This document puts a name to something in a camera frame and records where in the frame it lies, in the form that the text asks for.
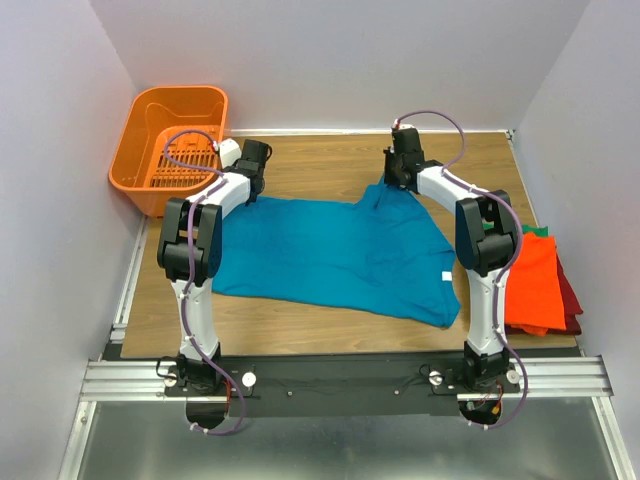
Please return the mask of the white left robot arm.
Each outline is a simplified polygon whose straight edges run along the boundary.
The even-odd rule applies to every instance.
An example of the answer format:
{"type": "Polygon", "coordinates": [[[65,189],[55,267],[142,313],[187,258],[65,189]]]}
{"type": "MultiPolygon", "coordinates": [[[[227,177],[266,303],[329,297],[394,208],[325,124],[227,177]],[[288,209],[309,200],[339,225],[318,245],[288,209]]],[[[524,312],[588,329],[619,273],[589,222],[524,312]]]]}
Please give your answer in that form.
{"type": "Polygon", "coordinates": [[[163,376],[169,388],[215,393],[228,380],[213,364],[220,356],[212,307],[213,279],[222,260],[223,219],[235,208],[257,200],[272,147],[257,140],[238,145],[232,139],[214,146],[221,167],[207,167],[213,183],[165,207],[157,262],[175,293],[181,343],[176,365],[163,376]]]}

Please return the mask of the blue t-shirt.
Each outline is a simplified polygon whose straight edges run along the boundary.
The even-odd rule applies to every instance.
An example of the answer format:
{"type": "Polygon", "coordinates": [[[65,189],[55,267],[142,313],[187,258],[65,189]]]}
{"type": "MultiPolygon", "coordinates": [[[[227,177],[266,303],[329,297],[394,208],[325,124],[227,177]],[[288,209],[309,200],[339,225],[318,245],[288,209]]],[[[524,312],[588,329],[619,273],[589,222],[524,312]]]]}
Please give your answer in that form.
{"type": "Polygon", "coordinates": [[[355,202],[262,197],[223,221],[213,291],[349,308],[448,328],[454,249],[408,191],[378,182],[355,202]]]}

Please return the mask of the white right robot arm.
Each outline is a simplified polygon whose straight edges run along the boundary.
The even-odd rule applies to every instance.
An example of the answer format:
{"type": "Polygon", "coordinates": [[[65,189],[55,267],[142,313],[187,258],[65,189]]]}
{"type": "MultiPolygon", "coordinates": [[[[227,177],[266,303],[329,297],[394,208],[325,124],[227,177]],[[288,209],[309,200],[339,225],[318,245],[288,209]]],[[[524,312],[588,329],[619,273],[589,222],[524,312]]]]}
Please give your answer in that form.
{"type": "Polygon", "coordinates": [[[455,217],[455,253],[470,291],[460,379],[467,389],[483,391],[509,370],[506,283],[521,248],[521,225],[506,192],[479,188],[427,160],[416,128],[394,127],[391,136],[384,150],[384,182],[428,197],[455,217]]]}

